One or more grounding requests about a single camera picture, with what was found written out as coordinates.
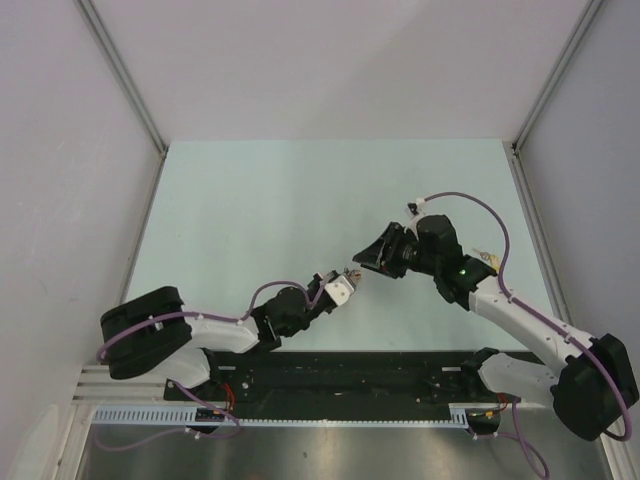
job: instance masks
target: white wall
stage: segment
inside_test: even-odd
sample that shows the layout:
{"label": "white wall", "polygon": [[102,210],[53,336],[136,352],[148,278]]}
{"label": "white wall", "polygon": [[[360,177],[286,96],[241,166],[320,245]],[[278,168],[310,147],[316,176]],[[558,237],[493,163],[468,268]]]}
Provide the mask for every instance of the white wall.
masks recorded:
{"label": "white wall", "polygon": [[606,5],[524,147],[572,317],[623,339],[638,380],[639,22],[637,0]]}
{"label": "white wall", "polygon": [[1,478],[99,345],[157,164],[73,2],[2,2]]}
{"label": "white wall", "polygon": [[511,140],[587,0],[97,0],[171,140]]}

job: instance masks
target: red wire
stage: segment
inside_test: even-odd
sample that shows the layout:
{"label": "red wire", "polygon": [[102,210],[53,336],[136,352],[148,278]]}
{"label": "red wire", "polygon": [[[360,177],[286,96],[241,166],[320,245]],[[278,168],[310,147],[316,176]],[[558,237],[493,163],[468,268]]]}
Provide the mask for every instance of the red wire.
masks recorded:
{"label": "red wire", "polygon": [[227,398],[225,400],[225,406],[224,409],[225,410],[230,410],[231,409],[231,392],[229,392],[229,389],[227,388],[228,385],[226,383],[223,383],[220,385],[220,387],[227,393]]}
{"label": "red wire", "polygon": [[504,412],[507,407],[509,406],[509,400],[507,400],[507,397],[504,395],[504,393],[499,393],[498,394],[498,400],[500,401],[500,404],[502,405],[504,403],[504,406],[500,407],[500,410],[498,410],[499,412]]}
{"label": "red wire", "polygon": [[231,406],[229,407],[229,409],[233,410],[233,407],[236,406],[236,396],[233,393],[233,390],[231,390],[231,387],[229,386],[228,383],[223,383],[222,384],[222,388],[224,388],[225,391],[227,392],[227,398],[229,398],[229,396],[231,396]]}

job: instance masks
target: metal frame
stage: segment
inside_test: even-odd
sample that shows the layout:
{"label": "metal frame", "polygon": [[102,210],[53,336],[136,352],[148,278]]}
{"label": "metal frame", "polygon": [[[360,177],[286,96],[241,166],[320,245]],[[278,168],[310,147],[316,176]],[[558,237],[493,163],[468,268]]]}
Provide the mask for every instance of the metal frame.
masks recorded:
{"label": "metal frame", "polygon": [[[142,123],[146,134],[162,160],[158,166],[158,171],[156,172],[154,186],[147,204],[136,249],[122,287],[121,300],[124,301],[129,289],[140,245],[142,244],[153,200],[158,189],[168,147],[153,121],[153,118],[151,117],[151,114],[149,113],[145,102],[143,101],[131,74],[129,73],[129,70],[124,64],[124,61],[109,35],[104,21],[100,17],[93,1],[74,0],[74,2],[85,19],[89,30],[96,39],[107,63],[111,67],[118,84],[122,88],[123,94],[132,106],[136,116]],[[514,141],[505,145],[509,166],[523,207],[527,225],[533,239],[536,255],[538,256],[554,313],[567,323],[571,323],[569,311],[566,306],[565,297],[562,293],[562,288],[553,264],[551,253],[549,251],[549,245],[544,234],[544,229],[536,210],[526,175],[522,169],[521,149],[531,133],[532,128],[540,117],[541,112],[544,110],[545,106],[551,99],[553,92],[564,77],[571,60],[578,51],[587,32],[593,25],[597,15],[601,12],[602,7],[605,4],[606,0],[589,1],[583,11],[580,21],[567,41],[560,58],[554,65],[542,91],[527,115],[523,126],[519,130]],[[143,405],[143,407],[139,407],[143,409],[145,408],[144,406],[146,406],[146,408],[160,410],[166,408],[179,408],[185,409],[185,411],[195,408],[195,404],[191,402],[170,402],[172,407],[167,406],[169,402],[165,402],[163,400],[164,379],[160,377],[155,378],[153,376],[145,375],[144,377],[135,379],[135,382],[117,382],[117,386],[115,383],[115,381],[110,379],[106,367],[87,366],[83,369],[78,389],[74,396],[73,405],[71,406],[68,423],[62,436],[63,441],[61,442],[61,446],[55,458],[56,461],[54,462],[49,478],[52,480],[74,480],[76,478],[81,466],[82,454],[88,438],[91,421],[94,418],[96,411],[114,411],[114,408],[116,410],[128,408],[132,411],[132,409],[136,408],[123,407],[123,402],[126,402],[128,405]],[[453,406],[460,408],[477,408],[484,405],[474,404]],[[618,430],[620,429],[619,425],[614,425],[614,427],[618,428]],[[611,439],[604,437],[602,439],[602,444],[615,480],[638,478],[638,466],[635,464],[634,457],[627,445],[614,442]]]}
{"label": "metal frame", "polygon": [[158,155],[160,155],[160,158],[164,158],[167,154],[167,144],[162,139],[162,135],[160,135],[158,127],[153,121],[153,118],[140,95],[140,91],[136,87],[136,84],[129,73],[129,69],[124,64],[118,49],[113,43],[111,35],[109,35],[96,6],[93,4],[92,0],[74,0],[74,2],[80,10],[80,14],[85,19],[91,34],[96,39],[107,63],[111,67],[118,84],[122,88],[124,96],[131,104],[133,111],[142,123],[149,139],[158,151]]}
{"label": "metal frame", "polygon": [[522,149],[524,143],[527,141],[529,133],[531,133],[531,129],[534,127],[536,121],[540,117],[540,114],[544,110],[544,107],[551,99],[553,92],[564,78],[567,68],[571,64],[571,60],[573,60],[573,57],[578,52],[587,32],[593,25],[593,22],[606,3],[607,0],[590,0],[587,6],[584,8],[582,16],[571,32],[571,35],[569,36],[569,39],[567,40],[567,43],[565,44],[560,57],[551,69],[551,73],[547,77],[542,90],[536,98],[536,101],[533,103],[533,107],[529,111],[524,124],[522,125],[522,127],[518,131],[518,134],[516,135],[516,138],[512,142],[516,152],[519,152]]}

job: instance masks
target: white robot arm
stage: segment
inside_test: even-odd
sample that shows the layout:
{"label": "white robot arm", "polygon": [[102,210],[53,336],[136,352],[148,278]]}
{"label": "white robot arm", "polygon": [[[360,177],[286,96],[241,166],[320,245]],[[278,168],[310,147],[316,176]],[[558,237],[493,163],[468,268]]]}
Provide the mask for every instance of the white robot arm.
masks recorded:
{"label": "white robot arm", "polygon": [[[102,316],[105,343],[98,360],[108,360],[114,379],[151,373],[194,388],[210,379],[211,357],[205,349],[240,354],[274,350],[281,337],[306,330],[322,313],[344,305],[356,291],[358,275],[346,269],[317,273],[306,287],[290,281],[267,283],[240,318],[182,311],[178,290],[162,287]],[[256,307],[258,294],[273,286],[285,288]]]}
{"label": "white robot arm", "polygon": [[[469,198],[489,209],[503,227],[508,245],[506,227],[490,207],[455,192],[431,198],[445,195]],[[391,278],[401,278],[407,270],[432,276],[447,302],[455,302],[495,323],[542,362],[525,362],[497,350],[483,349],[466,368],[475,371],[484,387],[552,407],[581,438],[594,440],[605,433],[621,412],[626,413],[626,408],[638,400],[622,342],[609,334],[595,338],[541,314],[519,299],[491,266],[463,253],[446,216],[420,211],[419,207],[431,198],[410,203],[409,225],[390,223],[353,260]]]}

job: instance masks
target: light blue table surface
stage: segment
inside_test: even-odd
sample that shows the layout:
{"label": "light blue table surface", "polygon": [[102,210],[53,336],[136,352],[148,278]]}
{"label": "light blue table surface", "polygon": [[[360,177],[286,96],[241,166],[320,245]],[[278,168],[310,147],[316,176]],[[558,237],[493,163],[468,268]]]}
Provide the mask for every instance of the light blue table surface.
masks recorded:
{"label": "light blue table surface", "polygon": [[[406,203],[457,190],[496,208],[512,240],[507,281],[550,312],[533,244],[498,140],[247,141],[173,143],[128,298],[175,285],[186,307],[240,315],[254,290],[276,279],[306,284],[351,257]],[[502,255],[493,218],[458,198],[429,211],[449,215],[465,251]],[[261,297],[262,302],[277,289]],[[522,349],[457,305],[433,281],[364,271],[347,305],[285,339],[282,350]]]}

